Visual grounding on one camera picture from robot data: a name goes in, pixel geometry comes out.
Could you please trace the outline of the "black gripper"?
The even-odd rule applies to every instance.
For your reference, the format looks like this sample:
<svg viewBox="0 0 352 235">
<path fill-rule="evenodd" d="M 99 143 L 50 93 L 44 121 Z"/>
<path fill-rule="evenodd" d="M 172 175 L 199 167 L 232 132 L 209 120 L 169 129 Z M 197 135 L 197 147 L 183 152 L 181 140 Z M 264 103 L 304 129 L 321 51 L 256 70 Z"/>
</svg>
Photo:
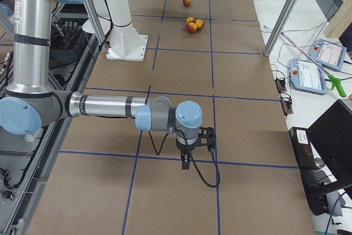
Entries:
<svg viewBox="0 0 352 235">
<path fill-rule="evenodd" d="M 190 167 L 190 158 L 188 154 L 184 154 L 184 152 L 193 151 L 194 148 L 200 143 L 200 139 L 198 137 L 194 137 L 192 139 L 184 139 L 180 134 L 176 135 L 176 145 L 177 148 L 182 151 L 181 152 L 181 167 L 182 169 L 188 170 Z"/>
</svg>

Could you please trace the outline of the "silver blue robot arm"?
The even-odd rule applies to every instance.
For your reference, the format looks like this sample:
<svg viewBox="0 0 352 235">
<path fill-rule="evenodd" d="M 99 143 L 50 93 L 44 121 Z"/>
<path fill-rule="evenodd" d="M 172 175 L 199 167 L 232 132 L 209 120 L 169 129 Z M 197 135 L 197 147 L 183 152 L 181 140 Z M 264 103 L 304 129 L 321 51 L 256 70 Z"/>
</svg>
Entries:
<svg viewBox="0 0 352 235">
<path fill-rule="evenodd" d="M 201 145 L 202 109 L 193 101 L 173 107 L 165 97 L 92 96 L 48 86 L 52 4 L 57 0 L 15 0 L 13 80 L 1 99 L 1 126 L 26 135 L 67 117 L 132 118 L 140 130 L 176 135 L 183 169 Z"/>
</svg>

